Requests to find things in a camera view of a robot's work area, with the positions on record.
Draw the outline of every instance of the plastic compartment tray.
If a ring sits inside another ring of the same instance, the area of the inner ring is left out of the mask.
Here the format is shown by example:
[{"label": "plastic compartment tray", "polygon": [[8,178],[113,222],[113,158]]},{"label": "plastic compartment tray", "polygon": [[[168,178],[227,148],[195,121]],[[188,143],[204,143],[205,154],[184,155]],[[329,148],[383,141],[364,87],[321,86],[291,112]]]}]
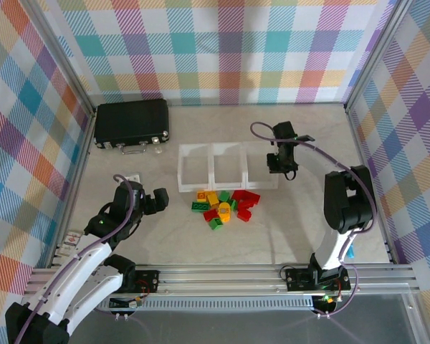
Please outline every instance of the plastic compartment tray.
[{"label": "plastic compartment tray", "polygon": [[279,176],[270,174],[268,142],[197,143],[178,149],[178,190],[274,189]]}]

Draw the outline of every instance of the case handle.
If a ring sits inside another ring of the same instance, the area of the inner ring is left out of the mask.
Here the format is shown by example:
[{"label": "case handle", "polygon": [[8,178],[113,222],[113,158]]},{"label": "case handle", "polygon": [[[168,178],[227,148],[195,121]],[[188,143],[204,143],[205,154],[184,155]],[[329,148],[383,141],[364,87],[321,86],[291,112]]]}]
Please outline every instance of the case handle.
[{"label": "case handle", "polygon": [[116,146],[120,149],[121,154],[126,155],[126,154],[138,154],[138,153],[144,153],[146,151],[146,142],[145,141],[141,141],[139,142],[140,146],[143,149],[139,149],[139,150],[129,150],[128,152],[124,151],[124,143],[118,143]]}]

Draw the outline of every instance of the plaid backdrop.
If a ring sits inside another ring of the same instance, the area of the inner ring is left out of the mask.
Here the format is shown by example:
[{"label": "plaid backdrop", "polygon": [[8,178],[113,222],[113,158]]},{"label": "plaid backdrop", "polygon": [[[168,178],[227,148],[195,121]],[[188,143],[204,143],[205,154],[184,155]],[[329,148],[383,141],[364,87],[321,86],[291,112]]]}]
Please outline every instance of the plaid backdrop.
[{"label": "plaid backdrop", "polygon": [[42,265],[87,116],[18,0],[0,0],[0,344]]},{"label": "plaid backdrop", "polygon": [[430,0],[416,1],[352,112],[400,261],[430,315]]},{"label": "plaid backdrop", "polygon": [[344,101],[395,0],[39,0],[94,102]]}]

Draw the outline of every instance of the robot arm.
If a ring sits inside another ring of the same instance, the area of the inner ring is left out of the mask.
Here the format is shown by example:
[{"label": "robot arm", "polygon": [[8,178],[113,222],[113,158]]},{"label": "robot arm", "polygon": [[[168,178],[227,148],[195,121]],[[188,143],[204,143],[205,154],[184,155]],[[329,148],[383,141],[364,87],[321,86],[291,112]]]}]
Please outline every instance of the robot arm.
[{"label": "robot arm", "polygon": [[[287,287],[290,291],[303,290],[303,287],[315,290],[329,281],[340,279],[343,289],[350,289],[350,285],[342,278],[347,275],[347,271],[341,266],[340,254],[344,257],[347,253],[355,238],[353,231],[366,227],[373,218],[367,195],[347,171],[335,171],[338,167],[311,147],[287,142],[289,139],[314,141],[308,135],[298,136],[290,122],[279,123],[272,130],[277,139],[278,152],[267,154],[269,172],[283,173],[288,180],[293,180],[298,166],[303,166],[316,176],[324,192],[323,211],[328,223],[322,244],[312,254],[308,269],[286,272],[293,275],[292,283],[287,283]],[[374,197],[369,170],[365,166],[350,169]],[[292,179],[288,178],[288,173],[293,173]]]},{"label": "robot arm", "polygon": [[[131,228],[139,225],[143,215],[155,214],[167,207],[168,195],[161,188],[154,191],[155,198],[152,199],[150,195],[145,195],[141,184],[133,181],[129,184],[134,195],[132,202],[127,186],[124,182],[121,183],[116,189],[113,202],[105,205],[89,221],[75,252],[48,283],[27,304],[15,302],[6,311],[6,329],[10,343],[15,343],[24,323],[36,309],[37,313],[21,343],[68,343],[69,336],[80,322],[109,294],[120,288],[133,290],[135,263],[110,254],[122,240],[132,234]],[[125,226],[106,241],[99,242],[99,239],[112,233],[123,222],[131,204],[133,211]],[[87,247],[88,251],[79,257],[78,254]],[[50,294],[44,297],[47,288],[55,280],[56,284]],[[38,309],[37,305],[41,301],[43,303]]]}]

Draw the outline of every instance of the aluminum frame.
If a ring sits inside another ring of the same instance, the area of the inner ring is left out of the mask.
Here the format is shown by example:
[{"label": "aluminum frame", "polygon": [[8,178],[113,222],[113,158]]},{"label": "aluminum frame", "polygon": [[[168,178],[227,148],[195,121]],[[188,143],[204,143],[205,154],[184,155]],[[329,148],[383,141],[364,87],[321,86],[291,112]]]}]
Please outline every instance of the aluminum frame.
[{"label": "aluminum frame", "polygon": [[45,262],[45,266],[50,267],[52,260],[54,259],[54,253],[56,251],[57,245],[64,241],[65,234],[69,231],[70,219],[72,218],[73,211],[75,210],[75,205],[77,203],[78,190],[80,189],[82,175],[85,172],[87,159],[89,158],[90,146],[92,139],[94,137],[94,124],[95,115],[90,116],[87,125],[85,139],[80,150],[80,156],[75,164],[75,171],[73,173],[72,182],[70,184],[69,190],[67,192],[67,200],[61,209],[60,217],[57,221],[57,226],[55,229],[55,236],[49,247],[48,257]]},{"label": "aluminum frame", "polygon": [[86,113],[93,114],[95,106],[91,102],[90,97],[87,95],[85,88],[77,76],[77,73],[73,69],[72,64],[65,54],[64,49],[62,48],[59,40],[52,31],[51,26],[46,20],[46,16],[44,15],[42,8],[40,5],[38,5],[36,0],[20,0],[19,2],[31,19],[33,25],[37,28],[38,33],[42,37],[45,45],[58,64],[59,68],[67,78],[69,86],[72,88],[77,98],[81,101],[83,110]]},{"label": "aluminum frame", "polygon": [[376,70],[378,63],[383,58],[386,50],[392,42],[396,30],[400,26],[403,18],[406,16],[413,3],[414,0],[397,0],[386,25],[379,35],[378,41],[371,51],[368,61],[363,66],[362,72],[360,73],[352,91],[349,94],[348,100],[345,104],[346,112],[348,114],[350,114],[354,104],[366,89],[366,86],[368,85],[371,76]]},{"label": "aluminum frame", "polygon": [[[279,276],[283,264],[157,264],[140,265],[136,269],[159,270],[159,286],[149,300],[169,300],[190,297],[245,297],[274,298],[284,296],[324,295],[322,291],[288,292]],[[290,264],[306,268],[303,264]],[[356,264],[359,275],[357,295],[403,295],[411,328],[417,343],[430,343],[430,331],[423,317],[419,285],[408,264]],[[28,300],[51,278],[57,268],[34,269],[24,300]],[[355,278],[348,269],[351,280]],[[111,294],[109,297],[135,297],[136,294]]]},{"label": "aluminum frame", "polygon": [[[352,134],[352,138],[355,142],[355,148],[357,149],[358,157],[363,165],[368,166],[368,161],[366,160],[366,157],[363,155],[361,151],[361,141],[355,131],[355,124],[353,122],[353,119],[349,114],[347,115],[347,119],[349,122],[350,133]],[[376,192],[375,183],[373,183],[373,188],[374,188],[374,198],[376,199],[376,204],[381,204],[381,199],[378,196],[379,192]],[[387,255],[389,256],[389,259],[391,260],[391,262],[398,263],[399,262],[398,252],[396,251],[395,245],[393,244],[392,236],[387,230],[386,223],[387,223],[386,215],[384,214],[383,211],[378,211],[378,224],[379,224],[379,228],[381,229],[382,237],[384,238],[384,241],[387,245],[387,248],[386,248]]]}]

